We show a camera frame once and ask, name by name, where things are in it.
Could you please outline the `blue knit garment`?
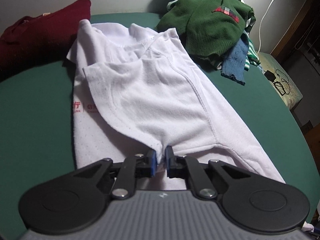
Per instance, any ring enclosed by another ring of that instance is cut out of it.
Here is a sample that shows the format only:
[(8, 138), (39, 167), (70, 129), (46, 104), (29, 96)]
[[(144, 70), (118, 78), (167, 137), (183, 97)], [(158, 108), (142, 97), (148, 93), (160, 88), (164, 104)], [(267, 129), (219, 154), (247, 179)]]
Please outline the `blue knit garment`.
[[(178, 0), (171, 0), (167, 5), (167, 11), (169, 12)], [(249, 27), (254, 20), (249, 20), (247, 25)], [(209, 57), (202, 58), (198, 56), (193, 56), (198, 61), (208, 61), (215, 69), (221, 71), (221, 75), (227, 77), (241, 85), (245, 84), (244, 79), (244, 66), (245, 59), (248, 52), (248, 41), (244, 33), (229, 51), (227, 51), (221, 57)]]

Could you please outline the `black charger adapter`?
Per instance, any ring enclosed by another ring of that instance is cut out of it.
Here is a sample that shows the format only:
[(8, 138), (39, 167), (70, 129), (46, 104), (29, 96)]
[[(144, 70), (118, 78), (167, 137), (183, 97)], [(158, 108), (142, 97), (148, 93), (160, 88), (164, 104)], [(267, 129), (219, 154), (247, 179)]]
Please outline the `black charger adapter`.
[(264, 72), (264, 76), (268, 79), (268, 81), (270, 82), (274, 82), (276, 79), (276, 76), (273, 72), (267, 70), (266, 72)]

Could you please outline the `green white striped shirt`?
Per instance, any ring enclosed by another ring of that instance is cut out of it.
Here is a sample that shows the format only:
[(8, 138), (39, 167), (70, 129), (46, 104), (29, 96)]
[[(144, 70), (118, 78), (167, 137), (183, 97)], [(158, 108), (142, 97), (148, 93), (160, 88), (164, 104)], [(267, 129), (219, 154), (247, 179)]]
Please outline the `green white striped shirt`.
[(247, 52), (247, 56), (245, 59), (245, 66), (244, 66), (244, 70), (249, 71), (250, 65), (256, 66), (256, 67), (260, 67), (260, 59), (259, 56), (257, 54), (257, 52), (254, 49), (254, 45), (253, 42), (251, 41), (251, 39), (249, 38), (248, 33), (246, 33), (244, 31), (244, 35), (246, 35), (247, 41), (248, 41), (248, 52)]

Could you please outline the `dark green knit sweater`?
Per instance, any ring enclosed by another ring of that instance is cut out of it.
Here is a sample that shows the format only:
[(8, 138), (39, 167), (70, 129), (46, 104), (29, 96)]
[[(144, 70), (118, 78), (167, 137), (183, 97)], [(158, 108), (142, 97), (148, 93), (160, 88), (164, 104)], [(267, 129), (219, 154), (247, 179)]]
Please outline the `dark green knit sweater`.
[(254, 10), (241, 0), (178, 0), (156, 30), (175, 28), (190, 55), (221, 57), (251, 30), (249, 20)]

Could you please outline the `folded dark red sweater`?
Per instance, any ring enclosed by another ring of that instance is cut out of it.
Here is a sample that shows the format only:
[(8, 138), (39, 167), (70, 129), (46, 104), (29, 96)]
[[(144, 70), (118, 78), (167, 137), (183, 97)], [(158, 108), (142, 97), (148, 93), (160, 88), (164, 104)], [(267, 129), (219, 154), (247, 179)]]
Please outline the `folded dark red sweater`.
[(81, 20), (91, 18), (91, 1), (37, 17), (24, 16), (1, 35), (1, 67), (63, 59), (73, 45)]

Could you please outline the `white polo shirt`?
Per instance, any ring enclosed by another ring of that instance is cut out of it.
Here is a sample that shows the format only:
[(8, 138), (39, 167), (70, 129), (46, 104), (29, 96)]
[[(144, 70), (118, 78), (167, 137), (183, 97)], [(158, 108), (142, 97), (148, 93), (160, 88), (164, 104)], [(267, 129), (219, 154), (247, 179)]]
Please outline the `white polo shirt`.
[(175, 29), (81, 20), (68, 59), (77, 168), (103, 158), (156, 152), (156, 176), (141, 189), (183, 190), (165, 171), (165, 148), (201, 163), (217, 159), (283, 182), (259, 141), (191, 60)]

